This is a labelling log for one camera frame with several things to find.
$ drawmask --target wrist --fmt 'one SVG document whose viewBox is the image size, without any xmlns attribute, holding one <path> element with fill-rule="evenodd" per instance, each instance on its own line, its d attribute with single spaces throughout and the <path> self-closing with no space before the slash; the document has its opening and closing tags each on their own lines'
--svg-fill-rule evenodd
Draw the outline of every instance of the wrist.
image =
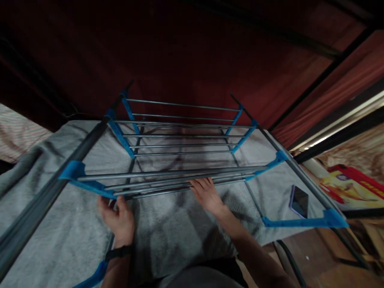
<svg viewBox="0 0 384 288">
<path fill-rule="evenodd" d="M 217 220 L 224 219 L 226 216 L 232 213 L 231 210 L 229 210 L 228 206 L 225 204 L 222 204 L 221 206 L 218 206 L 212 214 L 216 217 Z"/>
<path fill-rule="evenodd" d="M 133 243 L 133 237 L 118 237 L 115 235 L 114 248 L 121 248 L 122 246 L 129 246 Z"/>
</svg>

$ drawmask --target phone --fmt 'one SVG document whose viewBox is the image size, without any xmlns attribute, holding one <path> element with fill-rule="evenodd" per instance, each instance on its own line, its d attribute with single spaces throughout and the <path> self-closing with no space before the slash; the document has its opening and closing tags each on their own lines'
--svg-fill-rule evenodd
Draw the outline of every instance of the phone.
<svg viewBox="0 0 384 288">
<path fill-rule="evenodd" d="M 291 199 L 289 208 L 298 214 L 301 218 L 308 218 L 308 194 L 296 187 L 292 186 Z"/>
</svg>

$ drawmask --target blue plastic bracket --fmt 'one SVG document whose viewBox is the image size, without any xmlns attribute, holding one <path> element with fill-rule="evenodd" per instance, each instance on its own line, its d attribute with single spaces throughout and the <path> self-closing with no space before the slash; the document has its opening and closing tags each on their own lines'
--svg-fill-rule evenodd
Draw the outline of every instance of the blue plastic bracket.
<svg viewBox="0 0 384 288">
<path fill-rule="evenodd" d="M 266 171 L 276 167 L 277 165 L 281 164 L 282 162 L 284 162 L 287 159 L 288 159 L 288 157 L 286 156 L 286 154 L 282 150 L 280 150 L 280 151 L 276 152 L 275 160 L 273 160 L 272 162 L 269 162 L 267 164 L 267 168 L 266 169 L 260 170 L 260 171 L 256 171 L 256 172 L 254 172 L 254 174 L 252 176 L 245 177 L 244 179 L 246 181 L 252 180 L 256 176 L 258 176 L 258 175 L 260 175 L 260 174 L 262 174 L 262 173 L 264 173 L 264 172 L 266 172 Z"/>
<path fill-rule="evenodd" d="M 133 113 L 132 113 L 132 108 L 131 108 L 131 106 L 130 106 L 130 104 L 128 102 L 128 92 L 127 92 L 127 90 L 124 89 L 121 92 L 121 94 L 124 96 L 122 98 L 121 102 L 123 102 L 123 105 L 125 107 L 125 110 L 127 110 L 127 113 L 128 113 L 128 116 L 129 116 L 130 120 L 135 120 L 135 117 L 133 116 Z M 133 123 L 132 125 L 133 125 L 133 128 L 134 128 L 136 134 L 140 135 L 140 130 L 137 127 L 137 124 Z"/>
<path fill-rule="evenodd" d="M 243 144 L 245 142 L 245 140 L 247 140 L 247 138 L 252 134 L 252 132 L 256 129 L 258 122 L 256 120 L 252 119 L 251 125 L 252 125 L 252 127 L 248 129 L 248 131 L 245 133 L 243 138 L 241 138 L 240 141 L 237 143 L 237 145 L 234 148 L 232 148 L 232 150 L 231 150 L 232 154 L 234 154 L 240 148 L 241 144 Z"/>
<path fill-rule="evenodd" d="M 324 210 L 323 213 L 323 218 L 271 221 L 264 216 L 262 220 L 266 227 L 349 227 L 348 223 L 335 209 L 329 208 Z"/>
<path fill-rule="evenodd" d="M 113 190 L 105 190 L 105 185 L 97 181 L 80 182 L 77 179 L 85 176 L 85 164 L 81 161 L 71 161 L 59 176 L 59 179 L 67 179 L 69 183 L 82 189 L 94 192 L 110 199 L 117 199 Z"/>
<path fill-rule="evenodd" d="M 100 262 L 99 266 L 97 267 L 95 273 L 90 276 L 87 280 L 84 280 L 80 284 L 77 284 L 76 286 L 73 286 L 73 288 L 92 288 L 99 284 L 105 276 L 105 273 L 107 271 L 108 262 L 102 261 Z"/>
<path fill-rule="evenodd" d="M 119 142 L 125 148 L 125 150 L 127 150 L 129 156 L 131 158 L 135 158 L 135 153 L 131 149 L 128 140 L 126 140 L 126 138 L 124 138 L 123 131 L 121 130 L 120 126 L 116 122 L 114 122 L 114 119 L 116 119 L 116 112 L 112 109 L 109 109 L 107 114 L 105 114 L 105 116 L 109 117 L 108 124 L 111 127 L 114 134 L 116 135 L 116 138 L 119 140 Z"/>
<path fill-rule="evenodd" d="M 237 122 L 237 120 L 239 120 L 240 115 L 241 115 L 241 113 L 243 112 L 243 108 L 244 108 L 244 106 L 243 106 L 242 104 L 240 104 L 240 105 L 239 105 L 239 109 L 240 109 L 240 111 L 237 112 L 237 114 L 236 114 L 236 116 L 235 116 L 233 122 L 231 123 L 231 125 L 235 125 L 236 122 Z M 225 132 L 225 135 L 229 135 L 229 133 L 231 132 L 231 130 L 232 130 L 232 127 L 230 127 L 230 128 L 227 130 L 227 132 Z"/>
</svg>

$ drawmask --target person's left hand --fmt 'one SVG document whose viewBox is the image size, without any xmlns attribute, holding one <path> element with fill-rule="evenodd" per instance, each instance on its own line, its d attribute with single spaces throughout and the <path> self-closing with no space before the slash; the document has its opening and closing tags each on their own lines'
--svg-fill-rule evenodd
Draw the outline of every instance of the person's left hand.
<svg viewBox="0 0 384 288">
<path fill-rule="evenodd" d="M 132 210 L 127 206 L 123 196 L 118 196 L 117 210 L 108 206 L 109 199 L 99 196 L 98 208 L 104 223 L 115 235 L 115 248 L 128 246 L 133 242 L 135 232 L 135 220 Z"/>
</svg>

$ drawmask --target gray fleece blanket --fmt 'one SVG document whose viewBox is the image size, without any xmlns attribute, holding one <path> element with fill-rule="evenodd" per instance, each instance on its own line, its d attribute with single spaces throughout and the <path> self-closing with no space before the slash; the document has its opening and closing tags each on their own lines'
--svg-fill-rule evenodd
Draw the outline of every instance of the gray fleece blanket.
<svg viewBox="0 0 384 288">
<path fill-rule="evenodd" d="M 0 176 L 0 233 L 36 195 L 65 159 L 96 125 L 95 121 L 71 121 L 22 156 L 16 166 Z M 133 133 L 130 126 L 123 130 Z M 185 129 L 157 129 L 153 133 L 197 133 Z M 200 131 L 202 134 L 217 131 Z M 234 129 L 231 134 L 243 134 Z M 144 138 L 142 144 L 176 144 L 196 140 Z M 226 150 L 225 146 L 181 148 L 174 151 Z M 172 152 L 141 149 L 142 153 Z M 236 152 L 241 166 L 272 161 L 275 150 L 255 131 Z M 84 160 L 86 173 L 124 173 L 131 159 L 107 129 Z M 235 166 L 229 153 L 151 156 L 138 158 L 134 172 Z M 135 178 L 132 181 L 151 180 Z M 108 180 L 104 184 L 121 184 Z M 296 219 L 288 201 L 292 185 L 310 195 L 309 216 L 321 217 L 322 206 L 285 163 L 249 182 L 263 213 L 271 220 Z M 302 228 L 265 228 L 244 183 L 218 186 L 223 201 L 261 244 L 291 236 Z M 236 254 L 230 239 L 216 220 L 202 209 L 191 192 L 179 192 L 130 200 L 135 215 L 136 250 L 132 259 L 132 285 L 178 272 L 191 264 Z M 1 288 L 72 287 L 93 274 L 106 251 L 110 232 L 98 215 L 96 195 L 68 184 L 36 230 Z"/>
</svg>

